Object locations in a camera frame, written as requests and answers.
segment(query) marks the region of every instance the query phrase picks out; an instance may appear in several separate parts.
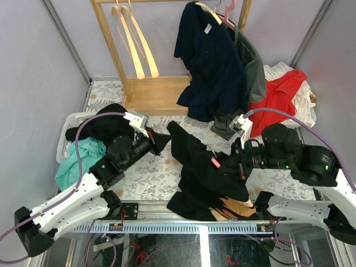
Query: clothing label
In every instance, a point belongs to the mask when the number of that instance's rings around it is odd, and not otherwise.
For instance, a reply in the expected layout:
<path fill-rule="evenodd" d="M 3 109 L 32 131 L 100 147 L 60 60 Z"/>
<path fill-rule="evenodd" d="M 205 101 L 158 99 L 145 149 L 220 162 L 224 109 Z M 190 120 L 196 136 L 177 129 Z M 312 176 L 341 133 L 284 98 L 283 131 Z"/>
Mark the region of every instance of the clothing label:
<path fill-rule="evenodd" d="M 208 25 L 206 26 L 204 32 L 205 32 L 206 34 L 208 34 L 208 33 L 210 32 L 211 28 L 212 28 L 212 26 L 211 26 L 210 24 L 208 24 Z"/>

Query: dark blue shirt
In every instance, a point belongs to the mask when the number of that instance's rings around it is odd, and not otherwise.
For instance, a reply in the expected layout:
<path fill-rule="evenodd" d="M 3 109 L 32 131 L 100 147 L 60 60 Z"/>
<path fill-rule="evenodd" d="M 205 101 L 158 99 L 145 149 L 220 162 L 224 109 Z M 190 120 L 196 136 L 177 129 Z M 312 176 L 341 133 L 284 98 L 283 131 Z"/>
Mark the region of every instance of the dark blue shirt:
<path fill-rule="evenodd" d="M 188 107 L 189 117 L 209 122 L 218 109 L 247 111 L 246 71 L 228 30 L 195 2 L 184 8 L 174 56 L 192 76 L 177 102 Z"/>

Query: gray jacket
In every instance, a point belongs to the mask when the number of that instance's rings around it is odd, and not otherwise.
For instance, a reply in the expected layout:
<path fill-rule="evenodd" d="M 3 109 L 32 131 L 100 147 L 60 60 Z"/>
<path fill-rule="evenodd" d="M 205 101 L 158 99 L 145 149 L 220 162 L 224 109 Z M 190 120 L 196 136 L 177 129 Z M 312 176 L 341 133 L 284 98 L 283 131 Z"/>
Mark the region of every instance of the gray jacket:
<path fill-rule="evenodd" d="M 266 96 L 266 80 L 262 59 L 250 40 L 237 26 L 235 32 L 230 28 L 228 30 L 234 38 L 234 44 L 246 69 L 249 102 L 260 102 Z M 211 130 L 227 140 L 231 139 L 235 132 L 229 128 L 230 122 L 241 113 L 241 110 L 236 110 L 232 114 L 222 114 L 218 111 L 214 116 L 214 124 Z"/>

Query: wooden rack base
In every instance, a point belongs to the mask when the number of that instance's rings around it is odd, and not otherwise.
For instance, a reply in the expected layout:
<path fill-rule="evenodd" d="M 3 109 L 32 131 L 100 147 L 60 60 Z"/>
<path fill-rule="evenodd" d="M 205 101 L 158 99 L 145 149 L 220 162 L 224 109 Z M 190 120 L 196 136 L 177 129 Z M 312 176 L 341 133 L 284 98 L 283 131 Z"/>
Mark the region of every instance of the wooden rack base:
<path fill-rule="evenodd" d="M 177 100 L 190 80 L 190 76 L 128 78 L 131 99 L 125 94 L 123 106 L 148 116 L 187 115 L 188 109 Z"/>

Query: metal frame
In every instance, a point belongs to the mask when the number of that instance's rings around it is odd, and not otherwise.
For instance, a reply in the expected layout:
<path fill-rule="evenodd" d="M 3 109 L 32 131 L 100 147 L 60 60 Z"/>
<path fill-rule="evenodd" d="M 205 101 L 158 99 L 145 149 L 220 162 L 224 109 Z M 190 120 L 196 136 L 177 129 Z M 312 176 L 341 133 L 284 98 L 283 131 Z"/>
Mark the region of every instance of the metal frame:
<path fill-rule="evenodd" d="M 292 68 L 297 68 L 299 60 L 301 59 L 301 57 L 305 53 L 306 49 L 312 42 L 318 29 L 324 22 L 327 14 L 330 12 L 330 10 L 335 2 L 336 2 L 335 0 L 324 0 L 324 3 L 322 4 L 321 8 L 319 9 L 318 14 L 315 16 L 313 23 L 310 25 L 303 41 L 301 42 L 298 50 L 295 53 L 293 60 L 291 61 L 290 66 Z"/>
<path fill-rule="evenodd" d="M 43 6 L 46 9 L 48 15 L 50 16 L 55 28 L 58 30 L 58 34 L 61 36 L 63 43 L 67 47 L 68 52 L 72 56 L 73 61 L 77 65 L 82 77 L 87 83 L 90 83 L 91 82 L 90 74 L 88 73 L 84 63 L 82 62 L 51 0 L 41 0 L 41 2 L 43 3 Z"/>

